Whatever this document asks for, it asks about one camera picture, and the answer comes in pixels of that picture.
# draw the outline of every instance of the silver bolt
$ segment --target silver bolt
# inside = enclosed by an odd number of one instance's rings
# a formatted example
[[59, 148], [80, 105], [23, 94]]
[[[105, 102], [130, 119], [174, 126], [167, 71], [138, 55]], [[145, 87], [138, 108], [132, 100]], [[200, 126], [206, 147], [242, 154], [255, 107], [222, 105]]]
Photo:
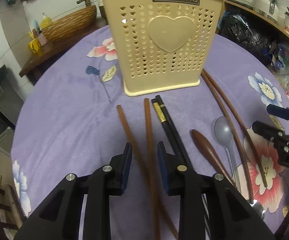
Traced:
[[108, 172], [108, 171], [111, 171], [111, 170], [112, 170], [112, 167], [111, 167], [110, 165], [105, 165], [105, 166], [103, 166], [102, 170], [103, 170], [104, 172]]
[[223, 176], [222, 174], [220, 174], [220, 173], [216, 173], [216, 174], [215, 174], [215, 179], [216, 179], [216, 180], [223, 180], [223, 179], [224, 179], [224, 176]]
[[68, 181], [74, 180], [75, 177], [76, 177], [76, 176], [75, 176], [73, 173], [70, 173], [70, 174], [68, 174], [67, 176], [65, 176], [65, 178], [66, 178]]
[[177, 167], [177, 169], [178, 169], [178, 171], [186, 171], [186, 170], [187, 170], [187, 167], [184, 166], [184, 165], [179, 165], [179, 166]]

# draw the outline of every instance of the chopstick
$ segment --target chopstick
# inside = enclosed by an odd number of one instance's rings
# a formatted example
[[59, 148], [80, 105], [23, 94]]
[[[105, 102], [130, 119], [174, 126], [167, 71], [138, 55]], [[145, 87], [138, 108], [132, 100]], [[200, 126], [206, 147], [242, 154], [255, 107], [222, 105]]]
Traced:
[[192, 168], [193, 166], [192, 166], [191, 160], [189, 159], [188, 153], [184, 147], [184, 144], [181, 140], [181, 137], [179, 136], [177, 128], [175, 127], [175, 124], [173, 123], [173, 121], [169, 115], [169, 112], [168, 112], [165, 104], [163, 103], [163, 100], [161, 99], [160, 95], [156, 96], [156, 100], [157, 100], [157, 102], [161, 108], [161, 111], [163, 112], [164, 116], [166, 117], [166, 121], [169, 124], [170, 129], [172, 131], [172, 134], [173, 134], [173, 136], [174, 136], [174, 138], [175, 138], [175, 140], [179, 146], [179, 149], [180, 149], [180, 152], [181, 152], [183, 159], [185, 160], [187, 166]]
[[[123, 126], [123, 129], [125, 131], [125, 134], [127, 136], [128, 141], [131, 143], [132, 145], [132, 152], [133, 155], [135, 156], [139, 166], [140, 166], [140, 170], [142, 172], [142, 175], [144, 177], [145, 182], [147, 183], [148, 186], [150, 186], [150, 175], [149, 175], [149, 170], [145, 164], [145, 161], [142, 158], [142, 155], [139, 151], [137, 142], [131, 132], [131, 129], [129, 127], [128, 121], [126, 120], [126, 116], [123, 112], [123, 109], [121, 107], [121, 105], [117, 105], [117, 111], [118, 111], [118, 115], [121, 121], [121, 124]], [[168, 225], [168, 227], [170, 228], [173, 236], [175, 237], [175, 239], [178, 239], [178, 232], [175, 228], [175, 225], [173, 224], [171, 218], [168, 215], [168, 212], [166, 211], [165, 207], [163, 206], [162, 200], [159, 196], [159, 193], [157, 192], [157, 202], [158, 202], [158, 208], [159, 211], [163, 217], [163, 219], [165, 220], [166, 224]]]
[[211, 84], [214, 86], [214, 88], [217, 90], [217, 92], [220, 94], [220, 96], [222, 97], [222, 99], [224, 100], [224, 102], [227, 104], [227, 106], [229, 107], [230, 111], [232, 112], [232, 114], [234, 115], [235, 119], [237, 120], [241, 130], [243, 131], [243, 133], [245, 134], [249, 145], [251, 147], [251, 150], [253, 152], [253, 155], [255, 156], [256, 162], [258, 164], [259, 167], [259, 171], [260, 171], [260, 175], [262, 178], [262, 181], [264, 183], [265, 187], [268, 187], [267, 185], [267, 180], [266, 180], [266, 176], [265, 176], [265, 172], [263, 170], [262, 164], [261, 164], [261, 160], [260, 160], [260, 156], [257, 154], [257, 149], [249, 135], [249, 133], [246, 130], [245, 125], [243, 124], [243, 121], [241, 120], [240, 116], [238, 115], [237, 111], [234, 109], [233, 105], [230, 103], [229, 99], [226, 97], [225, 93], [222, 91], [222, 89], [218, 86], [218, 84], [214, 81], [214, 79], [210, 76], [210, 74], [204, 69], [203, 73], [206, 74], [206, 76], [208, 77], [208, 79], [210, 80]]
[[[188, 153], [183, 145], [183, 142], [181, 140], [181, 137], [175, 127], [175, 124], [173, 123], [169, 112], [164, 105], [160, 95], [157, 95], [156, 98], [151, 100], [155, 111], [160, 119], [160, 122], [163, 126], [163, 129], [166, 133], [166, 136], [168, 138], [169, 143], [171, 144], [171, 147], [174, 151], [174, 154], [180, 159], [181, 162], [183, 162], [185, 165], [189, 166], [193, 169], [192, 163], [189, 159]], [[207, 234], [210, 238], [210, 222], [209, 222], [209, 216], [207, 212], [207, 200], [204, 195], [201, 195], [202, 202], [203, 202], [203, 215], [205, 220], [205, 228], [207, 231]]]
[[239, 140], [237, 131], [236, 131], [235, 127], [234, 127], [234, 124], [231, 121], [231, 118], [230, 118], [230, 116], [229, 116], [224, 104], [222, 103], [219, 95], [217, 94], [216, 89], [211, 84], [209, 78], [206, 76], [204, 71], [201, 72], [201, 76], [202, 76], [203, 80], [206, 82], [206, 84], [207, 84], [209, 90], [211, 91], [211, 93], [213, 94], [215, 100], [217, 101], [217, 103], [218, 103], [223, 115], [227, 118], [229, 126], [230, 126], [230, 128], [231, 128], [231, 130], [232, 130], [232, 132], [234, 134], [234, 140], [235, 140], [235, 143], [237, 145], [238, 152], [239, 152], [239, 155], [240, 155], [240, 158], [241, 158], [241, 161], [242, 161], [242, 165], [243, 165], [243, 170], [244, 170], [244, 173], [245, 173], [245, 176], [246, 176], [247, 189], [248, 189], [248, 195], [249, 195], [249, 202], [253, 203], [252, 185], [251, 185], [251, 179], [250, 179], [248, 164], [247, 164], [247, 160], [246, 160], [246, 154], [245, 154], [243, 146], [241, 145], [241, 142]]
[[144, 113], [146, 116], [146, 130], [147, 130], [147, 147], [149, 157], [149, 176], [150, 176], [150, 195], [151, 206], [153, 210], [153, 224], [154, 224], [154, 239], [160, 240], [160, 222], [159, 222], [159, 210], [158, 210], [158, 196], [157, 196], [157, 184], [156, 184], [156, 168], [155, 168], [155, 156], [153, 149], [153, 135], [151, 126], [151, 114], [150, 114], [150, 102], [148, 98], [144, 99]]

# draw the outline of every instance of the blue flower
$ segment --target blue flower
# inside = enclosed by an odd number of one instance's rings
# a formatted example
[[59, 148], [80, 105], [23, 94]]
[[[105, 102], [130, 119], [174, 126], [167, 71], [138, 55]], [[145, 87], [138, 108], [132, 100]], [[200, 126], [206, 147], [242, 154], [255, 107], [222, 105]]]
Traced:
[[23, 174], [23, 171], [20, 171], [20, 166], [17, 160], [15, 160], [12, 164], [12, 173], [20, 205], [22, 207], [24, 215], [27, 217], [31, 212], [31, 203], [27, 195], [27, 177]]
[[282, 107], [281, 94], [268, 79], [256, 72], [254, 77], [248, 76], [248, 80], [249, 84], [260, 94], [260, 99], [266, 106], [272, 104]]

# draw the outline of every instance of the plastic basket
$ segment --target plastic basket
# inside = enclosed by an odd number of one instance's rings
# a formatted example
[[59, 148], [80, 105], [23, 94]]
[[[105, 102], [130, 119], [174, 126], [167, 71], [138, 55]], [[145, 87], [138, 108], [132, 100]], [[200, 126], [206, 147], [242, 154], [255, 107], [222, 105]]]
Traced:
[[103, 0], [128, 96], [197, 86], [224, 0]]

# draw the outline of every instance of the flower print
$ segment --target flower print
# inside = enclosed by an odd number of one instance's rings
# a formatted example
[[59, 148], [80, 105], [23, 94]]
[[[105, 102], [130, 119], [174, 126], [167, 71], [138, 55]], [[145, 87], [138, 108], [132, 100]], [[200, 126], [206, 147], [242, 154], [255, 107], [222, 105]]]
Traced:
[[[249, 158], [247, 164], [250, 173], [253, 197], [262, 204], [265, 211], [268, 209], [270, 213], [274, 213], [278, 209], [279, 203], [283, 197], [283, 180], [279, 174], [285, 170], [285, 167], [278, 164], [278, 153], [272, 142], [269, 142], [268, 144], [266, 139], [254, 133], [251, 128], [247, 129], [247, 132], [256, 147], [257, 154], [260, 156], [261, 165], [265, 172], [268, 185], [266, 188], [262, 181], [259, 166], [256, 163], [251, 147], [245, 137], [243, 146], [246, 155]], [[238, 174], [242, 195], [245, 199], [248, 199], [247, 183], [242, 164], [238, 166]]]
[[248, 76], [248, 80], [249, 84], [260, 94], [260, 99], [266, 106], [272, 104], [282, 107], [281, 94], [268, 79], [256, 72], [254, 76]]
[[27, 217], [31, 212], [31, 203], [27, 195], [27, 177], [20, 171], [20, 165], [17, 160], [12, 164], [12, 173], [15, 189], [19, 198], [24, 215]]
[[116, 47], [114, 45], [113, 38], [105, 39], [102, 42], [102, 46], [93, 47], [93, 49], [87, 55], [88, 57], [102, 57], [105, 55], [105, 60], [111, 61], [114, 59], [118, 59]]

